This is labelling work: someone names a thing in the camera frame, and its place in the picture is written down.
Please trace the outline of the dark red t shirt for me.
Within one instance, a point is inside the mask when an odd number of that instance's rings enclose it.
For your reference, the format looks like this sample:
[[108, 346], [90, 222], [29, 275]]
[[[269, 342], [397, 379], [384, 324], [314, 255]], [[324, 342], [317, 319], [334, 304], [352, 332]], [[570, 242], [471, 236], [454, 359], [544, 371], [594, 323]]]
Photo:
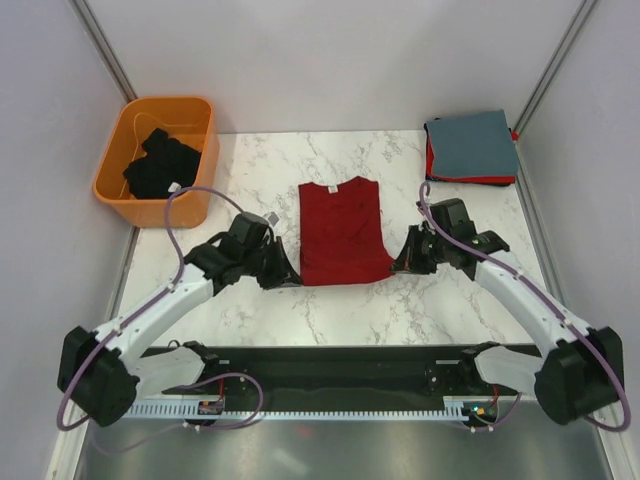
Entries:
[[382, 237], [379, 183], [298, 186], [300, 276], [308, 287], [369, 284], [392, 276]]

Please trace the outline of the orange plastic laundry basket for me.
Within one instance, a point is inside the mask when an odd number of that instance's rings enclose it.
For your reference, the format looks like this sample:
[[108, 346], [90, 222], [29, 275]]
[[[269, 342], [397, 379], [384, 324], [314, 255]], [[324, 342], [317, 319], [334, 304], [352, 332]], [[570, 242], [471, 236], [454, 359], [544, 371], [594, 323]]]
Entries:
[[137, 199], [129, 191], [123, 172], [143, 154], [142, 142], [160, 128], [201, 153], [194, 184], [212, 187], [216, 176], [220, 142], [215, 108], [199, 96], [142, 97], [120, 113], [94, 179], [93, 192], [131, 225], [160, 228], [164, 225], [164, 199]]

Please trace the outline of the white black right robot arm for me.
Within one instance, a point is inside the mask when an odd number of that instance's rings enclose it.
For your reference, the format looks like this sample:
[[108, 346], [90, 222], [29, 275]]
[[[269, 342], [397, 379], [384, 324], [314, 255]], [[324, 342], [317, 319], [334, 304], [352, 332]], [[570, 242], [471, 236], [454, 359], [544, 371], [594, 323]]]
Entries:
[[462, 271], [503, 305], [539, 351], [481, 344], [458, 368], [460, 386], [477, 394], [496, 384], [531, 395], [559, 425], [585, 419], [609, 432], [627, 430], [632, 413], [620, 336], [610, 327], [595, 329], [532, 280], [498, 234], [477, 231], [461, 199], [418, 207], [425, 219], [409, 226], [392, 272], [430, 275], [443, 264]]

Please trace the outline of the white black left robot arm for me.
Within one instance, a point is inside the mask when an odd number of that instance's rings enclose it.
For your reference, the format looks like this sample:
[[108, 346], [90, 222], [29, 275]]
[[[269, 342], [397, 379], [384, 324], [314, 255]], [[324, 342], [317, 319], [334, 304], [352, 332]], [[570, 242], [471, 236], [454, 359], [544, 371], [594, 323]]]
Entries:
[[193, 247], [176, 275], [124, 315], [88, 331], [76, 327], [64, 338], [57, 386], [101, 427], [120, 420], [135, 401], [175, 387], [208, 393], [219, 382], [215, 356], [198, 342], [164, 354], [147, 349], [187, 313], [242, 277], [263, 290], [298, 287], [301, 277], [281, 238], [255, 214], [235, 216], [229, 229]]

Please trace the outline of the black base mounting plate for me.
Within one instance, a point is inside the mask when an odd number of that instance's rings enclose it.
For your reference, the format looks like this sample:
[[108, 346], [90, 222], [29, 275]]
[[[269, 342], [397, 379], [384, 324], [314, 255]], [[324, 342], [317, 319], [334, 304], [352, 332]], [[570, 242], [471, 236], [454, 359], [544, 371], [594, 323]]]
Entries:
[[269, 411], [435, 410], [451, 397], [507, 397], [473, 373], [461, 346], [215, 347], [194, 395]]

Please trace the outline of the black t shirt in basket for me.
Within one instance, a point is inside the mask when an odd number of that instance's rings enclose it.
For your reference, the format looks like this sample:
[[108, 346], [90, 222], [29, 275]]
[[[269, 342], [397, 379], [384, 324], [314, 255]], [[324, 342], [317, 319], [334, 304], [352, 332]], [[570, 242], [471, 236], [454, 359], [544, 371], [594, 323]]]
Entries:
[[192, 186], [201, 153], [156, 128], [141, 144], [144, 155], [123, 171], [129, 192], [139, 200], [168, 199], [174, 192]]

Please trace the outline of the left aluminium frame post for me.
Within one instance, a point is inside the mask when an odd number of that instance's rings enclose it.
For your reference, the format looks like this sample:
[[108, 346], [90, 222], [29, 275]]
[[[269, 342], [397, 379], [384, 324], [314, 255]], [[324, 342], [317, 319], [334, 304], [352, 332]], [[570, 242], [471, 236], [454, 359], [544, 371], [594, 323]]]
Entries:
[[70, 6], [88, 34], [94, 48], [98, 52], [107, 71], [114, 80], [118, 90], [127, 102], [132, 102], [138, 96], [129, 80], [121, 62], [111, 46], [103, 28], [101, 27], [90, 4], [86, 0], [70, 0]]

